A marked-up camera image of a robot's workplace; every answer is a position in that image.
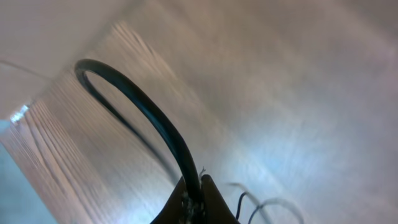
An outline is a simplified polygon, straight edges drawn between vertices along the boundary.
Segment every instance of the wood grain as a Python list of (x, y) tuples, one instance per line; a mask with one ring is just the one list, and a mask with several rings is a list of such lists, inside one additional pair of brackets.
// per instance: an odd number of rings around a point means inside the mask
[[(344, 1), (144, 1), (86, 57), (170, 118), (234, 212), (245, 185), (306, 223), (397, 223), (397, 43)], [(95, 86), (178, 167), (143, 115)], [(173, 189), (72, 68), (2, 142), (60, 223), (149, 223)], [(244, 202), (240, 220), (254, 206)], [(293, 223), (271, 208), (275, 223)], [(262, 223), (259, 217), (254, 223)]]

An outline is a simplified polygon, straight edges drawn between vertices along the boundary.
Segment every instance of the wooden surface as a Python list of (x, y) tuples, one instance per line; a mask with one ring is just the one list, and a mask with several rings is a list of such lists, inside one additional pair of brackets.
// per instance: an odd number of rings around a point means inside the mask
[[(355, 1), (142, 1), (86, 57), (157, 103), (233, 212), (241, 191), (226, 183), (240, 182), (260, 200), (291, 200), (306, 223), (393, 224), (397, 42), (357, 9)], [(178, 172), (143, 115), (93, 79)], [(173, 189), (71, 70), (2, 142), (60, 223), (149, 223)], [(253, 209), (243, 203), (243, 223)], [(271, 215), (293, 223), (282, 209)]]

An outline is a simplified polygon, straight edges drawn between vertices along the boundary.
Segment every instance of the light wood panel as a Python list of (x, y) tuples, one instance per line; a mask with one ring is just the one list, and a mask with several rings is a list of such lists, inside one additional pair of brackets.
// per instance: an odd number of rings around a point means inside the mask
[[(339, 1), (170, 0), (144, 1), (86, 56), (153, 99), (233, 212), (227, 182), (293, 201), (306, 223), (396, 223), (395, 49)], [(134, 105), (90, 78), (178, 172)], [(147, 223), (173, 188), (71, 71), (2, 139), (61, 223)], [(253, 209), (244, 202), (243, 223)]]

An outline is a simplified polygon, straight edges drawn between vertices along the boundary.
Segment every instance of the wire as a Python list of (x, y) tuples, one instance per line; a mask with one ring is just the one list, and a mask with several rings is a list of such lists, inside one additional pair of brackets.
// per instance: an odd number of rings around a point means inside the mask
[(251, 221), (254, 215), (263, 207), (267, 205), (280, 205), (290, 211), (298, 220), (299, 224), (304, 224), (304, 218), (300, 213), (300, 210), (296, 208), (296, 206), (282, 198), (270, 198), (265, 200), (261, 205), (257, 206), (256, 209), (252, 212), (248, 224), (251, 224)]
[[(242, 189), (244, 192), (246, 192), (246, 196), (255, 206), (260, 206), (260, 201), (252, 193), (250, 193), (250, 191), (243, 184), (229, 183), (229, 185)], [(267, 211), (265, 211), (264, 209), (260, 209), (259, 212), (265, 224), (273, 224), (273, 221)]]
[(152, 123), (155, 129), (162, 136), (166, 145), (169, 147), (173, 154), (178, 166), (180, 167), (182, 176), (187, 187), (188, 196), (195, 203), (201, 204), (203, 199), (200, 192), (200, 182), (198, 178), (198, 172), (195, 167), (195, 163), (192, 159), (190, 151), (185, 144), (185, 141), (181, 137), (180, 133), (169, 121), (166, 115), (150, 100), (150, 98), (130, 79), (124, 76), (119, 71), (110, 67), (102, 62), (83, 59), (79, 60), (75, 65), (75, 73), (80, 84), (108, 111), (118, 119), (125, 127), (132, 131), (138, 138), (151, 150), (151, 152), (158, 158), (160, 163), (165, 167), (167, 171), (172, 170), (171, 167), (166, 163), (165, 159), (155, 150), (155, 148), (149, 144), (149, 141), (143, 137), (141, 133), (136, 131), (124, 117), (101, 95), (95, 87), (90, 83), (85, 72), (92, 72), (99, 75), (107, 82), (115, 86), (120, 90), (131, 102), (145, 115), (145, 117)]
[(241, 214), (242, 200), (243, 200), (244, 196), (247, 195), (247, 194), (248, 194), (247, 192), (243, 192), (243, 193), (241, 194), (241, 196), (239, 197), (239, 201), (238, 201), (238, 211), (236, 211), (236, 216), (235, 216), (236, 220), (239, 220), (239, 215)]

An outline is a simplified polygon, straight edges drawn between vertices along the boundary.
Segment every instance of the black cable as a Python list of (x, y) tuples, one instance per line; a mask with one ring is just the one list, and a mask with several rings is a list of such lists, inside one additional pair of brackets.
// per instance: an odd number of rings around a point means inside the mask
[(304, 218), (301, 215), (300, 211), (290, 202), (282, 199), (282, 198), (270, 198), (265, 200), (261, 205), (257, 206), (256, 209), (252, 212), (248, 224), (251, 224), (251, 221), (254, 215), (263, 207), (267, 205), (280, 205), (290, 211), (298, 220), (299, 224), (304, 224)]
[(145, 115), (145, 117), (152, 123), (155, 129), (158, 131), (160, 136), (166, 142), (171, 153), (173, 154), (178, 166), (180, 167), (182, 176), (187, 186), (187, 192), (189, 197), (196, 203), (202, 202), (202, 196), (200, 192), (200, 182), (198, 178), (198, 172), (195, 167), (195, 163), (192, 159), (190, 151), (185, 144), (185, 141), (181, 137), (180, 133), (169, 121), (166, 115), (155, 105), (152, 100), (136, 86), (130, 79), (125, 77), (122, 73), (110, 67), (102, 62), (83, 59), (79, 60), (75, 65), (76, 77), (80, 84), (108, 111), (118, 119), (123, 125), (138, 136), (138, 138), (154, 153), (159, 159), (162, 165), (167, 169), (171, 170), (171, 167), (164, 161), (162, 156), (154, 149), (149, 142), (137, 132), (118, 111), (102, 96), (95, 87), (90, 83), (85, 72), (93, 72), (107, 82), (115, 86), (120, 90), (126, 97), (128, 97), (135, 106)]
[(243, 197), (245, 195), (247, 195), (247, 194), (248, 194), (247, 192), (243, 192), (241, 194), (241, 196), (239, 197), (239, 200), (238, 200), (238, 211), (236, 211), (236, 216), (235, 216), (236, 220), (239, 220), (239, 216), (241, 214), (242, 200), (243, 200)]

